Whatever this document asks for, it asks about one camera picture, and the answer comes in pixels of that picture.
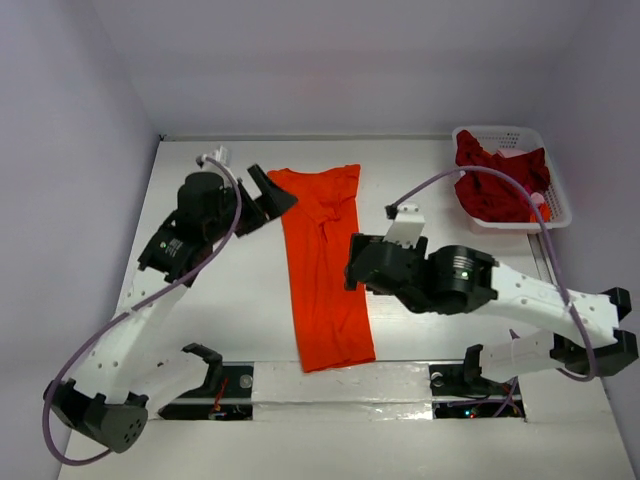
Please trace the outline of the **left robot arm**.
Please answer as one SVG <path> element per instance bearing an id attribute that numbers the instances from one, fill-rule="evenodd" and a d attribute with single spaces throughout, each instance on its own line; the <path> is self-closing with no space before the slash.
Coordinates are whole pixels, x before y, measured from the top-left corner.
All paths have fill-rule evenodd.
<path id="1" fill-rule="evenodd" d="M 184 393 L 224 388 L 223 357 L 194 340 L 157 354 L 154 337 L 198 274 L 232 237 L 281 217 L 297 202 L 257 165 L 248 172 L 260 194 L 212 158 L 179 187 L 175 209 L 150 238 L 115 317 L 72 355 L 43 394 L 43 434 L 56 416 L 71 430 L 123 453 L 140 438 L 150 416 Z"/>

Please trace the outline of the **orange t-shirt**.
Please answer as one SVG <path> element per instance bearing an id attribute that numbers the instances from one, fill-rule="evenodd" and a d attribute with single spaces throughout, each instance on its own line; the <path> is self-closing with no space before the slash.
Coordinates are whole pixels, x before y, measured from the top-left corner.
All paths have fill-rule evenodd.
<path id="1" fill-rule="evenodd" d="M 365 290 L 345 289 L 351 235 L 359 231 L 360 172 L 353 164 L 319 173 L 268 173 L 298 199 L 281 222 L 293 325 L 305 373 L 376 360 Z"/>

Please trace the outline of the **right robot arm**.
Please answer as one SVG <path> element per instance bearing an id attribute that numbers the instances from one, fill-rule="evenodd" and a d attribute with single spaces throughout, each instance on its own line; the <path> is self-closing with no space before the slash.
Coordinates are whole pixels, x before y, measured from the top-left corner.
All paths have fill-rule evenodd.
<path id="1" fill-rule="evenodd" d="M 627 290 L 571 292 L 527 276 L 493 256 L 460 245 L 426 251 L 428 240 L 403 247 L 381 236 L 350 240 L 345 287 L 395 297 L 413 314 L 476 313 L 526 323 L 536 333 L 467 348 L 462 384 L 482 392 L 495 383 L 543 370 L 611 377 L 639 358 L 637 337 L 620 328 L 630 312 Z"/>

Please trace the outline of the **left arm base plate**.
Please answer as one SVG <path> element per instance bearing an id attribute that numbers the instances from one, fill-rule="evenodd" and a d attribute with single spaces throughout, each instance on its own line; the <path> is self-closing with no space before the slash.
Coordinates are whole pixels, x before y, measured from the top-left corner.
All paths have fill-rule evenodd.
<path id="1" fill-rule="evenodd" d="M 253 376 L 253 363 L 224 364 L 217 387 L 186 392 L 163 407 L 158 415 L 164 420 L 180 421 L 251 420 Z"/>

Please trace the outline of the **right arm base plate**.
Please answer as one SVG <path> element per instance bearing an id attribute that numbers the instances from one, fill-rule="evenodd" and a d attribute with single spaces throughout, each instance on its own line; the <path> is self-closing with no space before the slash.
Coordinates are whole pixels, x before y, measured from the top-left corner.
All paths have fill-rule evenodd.
<path id="1" fill-rule="evenodd" d="M 525 418 L 517 378 L 502 382 L 481 376 L 482 345 L 473 345 L 458 363 L 429 366 L 436 419 Z"/>

